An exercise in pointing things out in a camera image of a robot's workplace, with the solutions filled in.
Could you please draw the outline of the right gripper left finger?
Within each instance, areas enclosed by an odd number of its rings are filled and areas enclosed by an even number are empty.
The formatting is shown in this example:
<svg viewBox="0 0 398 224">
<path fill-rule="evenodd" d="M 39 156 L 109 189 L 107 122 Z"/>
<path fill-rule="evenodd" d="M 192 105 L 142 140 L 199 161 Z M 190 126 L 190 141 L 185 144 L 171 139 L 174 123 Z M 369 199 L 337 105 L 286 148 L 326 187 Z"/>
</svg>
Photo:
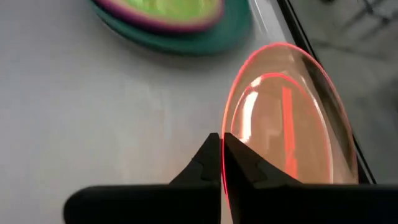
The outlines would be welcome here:
<svg viewBox="0 0 398 224">
<path fill-rule="evenodd" d="M 168 184 L 97 185 L 78 190 L 63 207 L 65 223 L 219 223 L 220 137 L 211 133 Z"/>
</svg>

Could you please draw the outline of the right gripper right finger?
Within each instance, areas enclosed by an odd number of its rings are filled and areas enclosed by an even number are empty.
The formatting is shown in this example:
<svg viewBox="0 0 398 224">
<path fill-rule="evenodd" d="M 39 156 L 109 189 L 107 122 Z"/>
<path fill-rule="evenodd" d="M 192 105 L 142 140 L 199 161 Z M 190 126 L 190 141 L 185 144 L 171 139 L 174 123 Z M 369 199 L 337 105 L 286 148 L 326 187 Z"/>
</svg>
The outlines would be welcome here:
<svg viewBox="0 0 398 224">
<path fill-rule="evenodd" d="M 397 186 L 303 184 L 230 133 L 223 182 L 234 223 L 397 223 Z"/>
</svg>

